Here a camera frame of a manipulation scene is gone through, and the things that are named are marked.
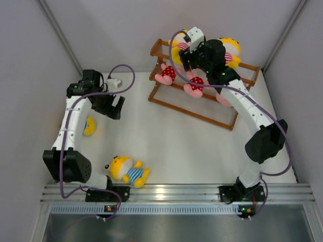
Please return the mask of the pink plush red dotted dress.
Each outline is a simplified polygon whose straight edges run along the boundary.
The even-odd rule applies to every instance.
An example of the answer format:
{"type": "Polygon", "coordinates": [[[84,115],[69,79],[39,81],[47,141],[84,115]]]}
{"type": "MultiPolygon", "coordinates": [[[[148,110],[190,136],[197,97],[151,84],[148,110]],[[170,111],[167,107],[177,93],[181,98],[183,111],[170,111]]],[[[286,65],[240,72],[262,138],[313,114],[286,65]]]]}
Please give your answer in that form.
{"type": "Polygon", "coordinates": [[[162,69],[162,73],[161,74],[155,74],[154,78],[157,82],[164,84],[164,85],[171,85],[177,74],[175,72],[175,70],[177,70],[180,74],[182,74],[184,72],[184,69],[180,66],[176,66],[176,68],[174,69],[171,65],[166,65],[166,64],[161,64],[161,69],[162,69]]]}

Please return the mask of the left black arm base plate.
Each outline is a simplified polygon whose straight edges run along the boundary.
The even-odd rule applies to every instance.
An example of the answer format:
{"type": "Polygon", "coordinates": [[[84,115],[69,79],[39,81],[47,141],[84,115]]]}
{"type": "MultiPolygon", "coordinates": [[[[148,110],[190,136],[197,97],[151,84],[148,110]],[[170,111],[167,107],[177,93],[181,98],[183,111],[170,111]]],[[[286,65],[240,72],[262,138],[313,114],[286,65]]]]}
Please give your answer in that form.
{"type": "Polygon", "coordinates": [[[99,191],[98,189],[88,189],[86,192],[86,202],[126,202],[130,197],[129,186],[113,186],[112,192],[99,191]]]}

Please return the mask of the yellow plush blue-striped shirt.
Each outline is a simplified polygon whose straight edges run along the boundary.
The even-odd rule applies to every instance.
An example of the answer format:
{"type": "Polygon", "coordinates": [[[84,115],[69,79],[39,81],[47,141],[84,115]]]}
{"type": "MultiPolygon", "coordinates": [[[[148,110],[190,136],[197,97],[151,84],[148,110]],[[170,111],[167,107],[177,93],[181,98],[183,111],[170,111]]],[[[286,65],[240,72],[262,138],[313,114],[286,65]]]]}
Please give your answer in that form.
{"type": "Polygon", "coordinates": [[[96,128],[95,119],[91,116],[87,117],[85,127],[83,129],[83,136],[92,136],[95,133],[96,128]]]}
{"type": "Polygon", "coordinates": [[[149,168],[143,168],[141,161],[134,161],[129,156],[115,156],[112,161],[104,166],[104,171],[113,179],[122,180],[134,188],[145,185],[150,174],[149,168]]]}

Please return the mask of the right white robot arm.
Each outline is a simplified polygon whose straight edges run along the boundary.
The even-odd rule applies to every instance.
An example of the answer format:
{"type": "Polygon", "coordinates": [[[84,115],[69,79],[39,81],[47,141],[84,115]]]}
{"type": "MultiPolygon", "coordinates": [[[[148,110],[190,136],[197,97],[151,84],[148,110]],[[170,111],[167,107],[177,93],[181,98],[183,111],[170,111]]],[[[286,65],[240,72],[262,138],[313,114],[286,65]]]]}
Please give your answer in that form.
{"type": "Polygon", "coordinates": [[[275,120],[257,107],[239,74],[226,63],[226,49],[218,39],[184,39],[188,48],[179,52],[184,69],[198,68],[206,74],[207,81],[235,108],[246,122],[252,137],[245,145],[249,162],[231,186],[221,186],[220,200],[230,204],[260,198],[263,188],[260,176],[265,162],[283,148],[287,123],[275,120]]]}

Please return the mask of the yellow plush blue-striped shirt front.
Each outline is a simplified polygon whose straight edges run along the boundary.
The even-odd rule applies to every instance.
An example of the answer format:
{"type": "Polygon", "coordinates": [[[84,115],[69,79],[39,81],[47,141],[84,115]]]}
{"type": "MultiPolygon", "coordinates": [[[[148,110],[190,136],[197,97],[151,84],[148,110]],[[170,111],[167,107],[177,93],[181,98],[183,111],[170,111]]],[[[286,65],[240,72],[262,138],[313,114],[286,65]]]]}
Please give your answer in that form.
{"type": "Polygon", "coordinates": [[[115,156],[112,161],[104,166],[104,171],[113,179],[122,180],[134,188],[145,185],[150,174],[149,168],[143,168],[141,161],[134,161],[129,156],[115,156]]]}

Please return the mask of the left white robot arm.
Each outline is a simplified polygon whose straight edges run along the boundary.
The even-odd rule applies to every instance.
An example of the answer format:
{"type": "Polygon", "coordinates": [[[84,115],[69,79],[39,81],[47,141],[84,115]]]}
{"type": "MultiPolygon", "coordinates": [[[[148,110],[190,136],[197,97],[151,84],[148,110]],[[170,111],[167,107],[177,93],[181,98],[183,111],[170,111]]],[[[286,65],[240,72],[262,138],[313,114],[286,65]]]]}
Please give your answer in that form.
{"type": "Polygon", "coordinates": [[[90,160],[81,153],[82,137],[90,128],[91,110],[114,120],[121,117],[125,98],[120,97],[113,105],[115,95],[106,93],[107,86],[102,80],[100,72],[84,70],[82,79],[69,85],[59,134],[51,149],[44,151],[42,159],[56,182],[97,188],[97,196],[102,201],[109,201],[114,195],[110,178],[92,171],[90,160]]]}

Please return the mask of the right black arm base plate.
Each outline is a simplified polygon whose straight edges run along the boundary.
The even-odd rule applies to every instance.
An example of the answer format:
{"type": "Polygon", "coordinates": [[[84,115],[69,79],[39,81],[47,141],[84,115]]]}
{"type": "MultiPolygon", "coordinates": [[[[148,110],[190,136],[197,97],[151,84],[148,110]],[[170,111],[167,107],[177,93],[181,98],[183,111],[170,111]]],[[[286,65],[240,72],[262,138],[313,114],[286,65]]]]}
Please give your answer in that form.
{"type": "Polygon", "coordinates": [[[265,192],[263,186],[257,185],[250,188],[236,185],[220,186],[220,201],[226,204],[234,202],[263,202],[265,199],[265,192]]]}

